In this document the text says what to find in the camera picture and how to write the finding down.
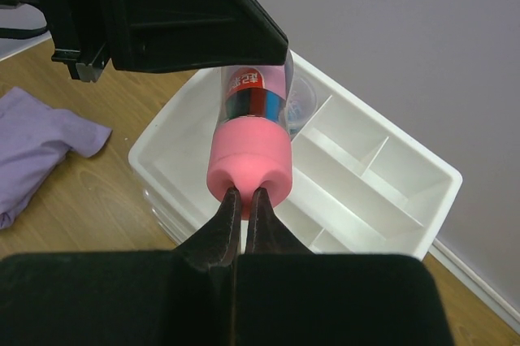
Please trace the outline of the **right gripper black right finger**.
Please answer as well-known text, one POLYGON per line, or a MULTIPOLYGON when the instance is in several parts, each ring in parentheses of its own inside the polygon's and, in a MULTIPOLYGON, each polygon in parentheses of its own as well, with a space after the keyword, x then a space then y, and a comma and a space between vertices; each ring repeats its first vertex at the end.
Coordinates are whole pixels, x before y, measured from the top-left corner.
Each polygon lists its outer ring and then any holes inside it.
POLYGON ((450 345, 440 294, 400 254, 315 254, 253 195, 236 271, 238 345, 450 345))

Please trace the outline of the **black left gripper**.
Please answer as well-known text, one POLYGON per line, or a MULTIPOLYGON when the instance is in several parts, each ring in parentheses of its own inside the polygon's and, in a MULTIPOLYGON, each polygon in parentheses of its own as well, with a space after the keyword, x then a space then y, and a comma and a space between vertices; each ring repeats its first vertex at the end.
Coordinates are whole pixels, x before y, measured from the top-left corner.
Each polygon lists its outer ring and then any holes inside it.
POLYGON ((51 60, 67 66, 73 80, 96 82, 111 56, 100 0, 1 0, 2 9, 29 5, 45 18, 39 28, 1 28, 1 37, 27 40, 49 32, 51 60))

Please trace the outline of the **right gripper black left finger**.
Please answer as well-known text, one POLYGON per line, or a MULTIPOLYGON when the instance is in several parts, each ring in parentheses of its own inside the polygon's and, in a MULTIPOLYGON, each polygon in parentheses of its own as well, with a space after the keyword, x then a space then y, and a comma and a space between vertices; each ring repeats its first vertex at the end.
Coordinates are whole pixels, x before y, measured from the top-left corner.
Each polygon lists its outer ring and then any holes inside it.
POLYGON ((1 262, 4 345, 227 345, 241 197, 171 250, 25 253, 1 262))

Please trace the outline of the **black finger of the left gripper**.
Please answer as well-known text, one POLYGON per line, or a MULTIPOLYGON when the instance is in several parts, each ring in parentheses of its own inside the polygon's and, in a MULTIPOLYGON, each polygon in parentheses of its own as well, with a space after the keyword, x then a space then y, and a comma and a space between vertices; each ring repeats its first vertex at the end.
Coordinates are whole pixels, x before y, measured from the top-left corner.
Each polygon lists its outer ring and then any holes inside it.
POLYGON ((257 0, 101 0, 115 69, 282 65, 288 38, 257 0))

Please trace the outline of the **white plastic drawer organizer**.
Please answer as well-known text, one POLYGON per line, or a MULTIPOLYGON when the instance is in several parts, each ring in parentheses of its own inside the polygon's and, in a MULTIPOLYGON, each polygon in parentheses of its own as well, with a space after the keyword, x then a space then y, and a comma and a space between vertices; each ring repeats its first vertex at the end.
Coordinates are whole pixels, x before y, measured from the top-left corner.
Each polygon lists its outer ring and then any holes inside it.
MULTIPOLYGON (((293 186, 278 218, 316 253, 423 258, 462 175, 303 58, 294 71, 313 85, 318 108, 292 139, 293 186)), ((219 205, 206 172, 220 102, 221 71, 196 72, 128 155, 159 226, 177 243, 219 205)))

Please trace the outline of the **pink cap pencil tube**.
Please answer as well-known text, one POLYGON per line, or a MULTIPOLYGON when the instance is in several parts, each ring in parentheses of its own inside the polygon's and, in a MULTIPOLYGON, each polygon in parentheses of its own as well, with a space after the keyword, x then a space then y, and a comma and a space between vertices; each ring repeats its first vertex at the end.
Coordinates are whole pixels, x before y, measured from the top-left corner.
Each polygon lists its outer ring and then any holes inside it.
POLYGON ((244 220, 257 189, 267 190, 272 206, 291 192, 286 108, 291 82, 283 66, 229 66, 221 71, 221 106, 206 183, 220 201, 229 188, 236 188, 244 220))

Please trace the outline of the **clear jar of paperclips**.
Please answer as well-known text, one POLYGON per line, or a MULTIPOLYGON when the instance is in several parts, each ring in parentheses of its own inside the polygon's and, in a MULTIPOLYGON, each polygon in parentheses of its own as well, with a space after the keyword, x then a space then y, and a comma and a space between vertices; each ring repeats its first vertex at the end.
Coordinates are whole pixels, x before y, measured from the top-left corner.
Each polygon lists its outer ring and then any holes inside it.
POLYGON ((305 77, 293 77, 287 108, 288 133, 293 138, 318 108, 314 87, 305 77))

